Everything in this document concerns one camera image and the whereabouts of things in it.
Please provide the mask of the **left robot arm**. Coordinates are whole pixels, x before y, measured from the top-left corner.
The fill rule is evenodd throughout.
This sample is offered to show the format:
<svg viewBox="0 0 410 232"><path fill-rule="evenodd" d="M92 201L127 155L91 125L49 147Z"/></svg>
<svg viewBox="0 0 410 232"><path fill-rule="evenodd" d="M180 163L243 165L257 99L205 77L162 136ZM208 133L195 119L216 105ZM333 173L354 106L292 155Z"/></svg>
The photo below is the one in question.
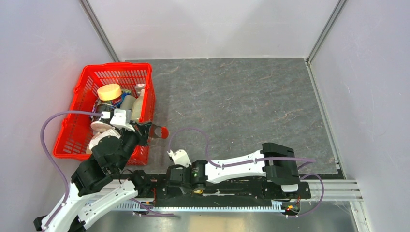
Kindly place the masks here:
<svg viewBox="0 0 410 232"><path fill-rule="evenodd" d="M68 192L46 216L34 220L39 232L85 232L102 216L123 201L147 197L152 182L142 170L129 177L111 192L92 204L88 201L119 177L131 154L139 145L146 146L152 134L152 123L137 123L134 130L124 130L119 138L107 136L92 148L90 157L81 162L71 177Z"/></svg>

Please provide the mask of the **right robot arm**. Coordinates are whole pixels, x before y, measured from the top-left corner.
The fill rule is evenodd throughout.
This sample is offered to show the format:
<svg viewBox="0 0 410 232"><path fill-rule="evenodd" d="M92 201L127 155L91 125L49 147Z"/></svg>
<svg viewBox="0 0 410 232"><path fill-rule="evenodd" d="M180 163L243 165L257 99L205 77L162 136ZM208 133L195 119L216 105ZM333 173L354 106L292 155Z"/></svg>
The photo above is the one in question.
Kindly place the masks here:
<svg viewBox="0 0 410 232"><path fill-rule="evenodd" d="M299 190L299 173L294 150L275 143L264 143L261 150L222 160L190 161L183 149L167 152L174 162L167 171L168 180L195 193L203 193L208 184L230 179L261 176L279 186L286 198Z"/></svg>

